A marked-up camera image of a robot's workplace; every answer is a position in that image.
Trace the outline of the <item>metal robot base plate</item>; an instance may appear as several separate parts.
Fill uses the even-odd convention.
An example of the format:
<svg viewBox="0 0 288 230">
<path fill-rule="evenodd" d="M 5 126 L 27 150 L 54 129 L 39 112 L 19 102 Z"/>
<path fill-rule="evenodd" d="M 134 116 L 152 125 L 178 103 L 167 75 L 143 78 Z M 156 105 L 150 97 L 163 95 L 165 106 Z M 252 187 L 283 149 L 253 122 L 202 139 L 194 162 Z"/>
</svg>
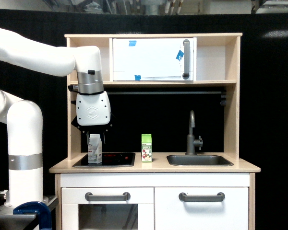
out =
<svg viewBox="0 0 288 230">
<path fill-rule="evenodd" d="M 52 211 L 58 205 L 58 198 L 55 195 L 45 196 L 42 202 L 48 206 L 50 211 Z M 10 204 L 3 204 L 0 206 L 0 219 L 35 219 L 38 217 L 37 214 L 14 215 L 14 208 L 16 207 Z"/>
</svg>

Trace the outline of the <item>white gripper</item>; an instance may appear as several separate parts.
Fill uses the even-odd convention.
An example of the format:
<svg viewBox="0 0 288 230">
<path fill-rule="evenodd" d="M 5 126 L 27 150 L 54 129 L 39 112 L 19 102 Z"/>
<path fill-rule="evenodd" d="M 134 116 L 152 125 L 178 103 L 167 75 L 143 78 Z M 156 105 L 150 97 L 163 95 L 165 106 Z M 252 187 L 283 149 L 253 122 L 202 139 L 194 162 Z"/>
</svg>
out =
<svg viewBox="0 0 288 230">
<path fill-rule="evenodd" d="M 76 117 L 72 121 L 72 125 L 84 132 L 88 126 L 107 125 L 111 118 L 111 107 L 108 94 L 103 91 L 99 94 L 76 96 Z M 90 134 L 86 133 L 87 145 L 90 144 Z M 106 143 L 105 131 L 101 134 L 103 144 Z"/>
</svg>

